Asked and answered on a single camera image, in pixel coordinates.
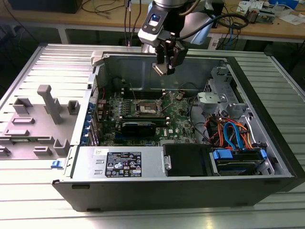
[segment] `power cord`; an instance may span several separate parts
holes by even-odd
[[[245,16],[242,16],[238,13],[226,13],[226,14],[222,14],[222,15],[219,15],[217,17],[214,17],[212,20],[208,21],[207,23],[203,24],[202,26],[200,26],[198,29],[194,30],[193,32],[183,36],[183,37],[174,37],[174,40],[175,41],[182,41],[184,39],[187,39],[193,35],[195,35],[197,32],[201,31],[203,28],[205,28],[206,26],[214,23],[214,21],[217,21],[221,18],[227,18],[227,17],[235,17],[235,18],[240,18],[244,21],[244,24],[242,25],[236,25],[236,24],[232,24],[232,25],[227,25],[225,23],[222,23],[222,22],[218,22],[219,24],[227,27],[227,28],[230,28],[230,29],[242,29],[244,27],[246,27],[248,24],[249,24],[249,20],[245,17]]]
[[[133,24],[132,35],[131,35],[131,38],[130,38],[130,46],[132,45],[132,37],[133,37],[134,31],[135,31],[135,26],[136,26],[136,24],[137,24],[137,22],[139,20],[140,15],[141,15],[141,12],[142,12],[142,0],[140,0],[139,14],[138,14],[138,16],[137,16],[137,18],[136,18],[136,20],[135,20],[135,22]]]
[[[97,7],[94,9],[95,11],[91,11],[91,10],[87,10],[87,9],[84,8],[84,6],[85,6],[88,2],[90,2],[90,1],[92,1],[92,0],[87,0],[87,1],[85,1],[85,2],[81,5],[81,9],[84,10],[84,11],[86,11],[86,12],[88,12],[88,13],[105,13],[105,12],[109,12],[109,11],[112,11],[112,10],[115,10],[115,9],[118,9],[118,8],[124,6],[124,5],[121,5],[121,6],[117,6],[117,7],[114,7],[114,8],[112,8],[112,9],[108,9],[108,10],[98,10],[98,8],[101,7],[101,6],[109,6],[109,5],[114,4],[114,3],[117,1],[117,0],[114,0],[112,3],[99,5],[99,6],[97,6]]]
[[[124,15],[124,36],[125,36],[125,45],[127,46],[126,18],[127,18],[127,7],[125,7],[125,15]]]

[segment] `computer case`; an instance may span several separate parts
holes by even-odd
[[[76,13],[82,0],[9,0],[14,10]]]

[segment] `blue tab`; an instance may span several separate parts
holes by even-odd
[[[83,142],[87,142],[87,141],[88,141],[88,137],[81,136],[81,141],[83,141]]]
[[[213,157],[214,157],[215,160],[219,158],[218,153],[216,152],[216,150],[213,152]]]
[[[261,154],[262,154],[263,159],[267,159],[267,153],[264,149],[261,149]]]
[[[83,130],[82,130],[82,134],[83,134],[83,135],[86,135],[88,132],[89,132],[89,130],[87,130],[87,129],[83,129]]]
[[[62,168],[61,161],[58,160],[53,161],[51,168]]]
[[[214,159],[219,158],[233,158],[233,155],[229,149],[216,149],[213,152]]]
[[[91,115],[86,115],[86,121],[90,121],[92,119]]]
[[[90,123],[84,122],[84,127],[89,127],[89,126],[90,126]]]

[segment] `blue cable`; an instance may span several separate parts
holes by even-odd
[[[233,37],[233,29],[232,28],[230,28],[230,30],[231,30],[231,34],[230,34],[230,39],[229,39],[229,42],[228,42],[228,44],[225,46],[225,49],[226,50],[228,50],[228,48],[231,46],[231,41],[232,41],[232,37]]]
[[[228,143],[230,146],[232,146],[233,150],[236,150],[235,145],[234,145],[234,144],[229,140],[229,138],[228,138],[227,127],[228,127],[228,125],[230,125],[230,124],[233,126],[233,128],[234,128],[234,130],[235,130],[235,133],[236,133],[236,140],[237,140],[237,143],[238,143],[238,147],[239,147],[240,149],[244,149],[244,143],[243,143],[243,141],[240,139],[239,129],[238,129],[238,127],[237,127],[234,123],[232,123],[232,122],[227,122],[227,123],[224,125],[224,138],[225,138],[225,140],[227,141],[227,143]]]

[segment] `blue drive bracket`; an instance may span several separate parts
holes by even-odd
[[[233,155],[229,149],[216,149],[213,151],[213,157],[217,160],[219,158],[233,158]]]

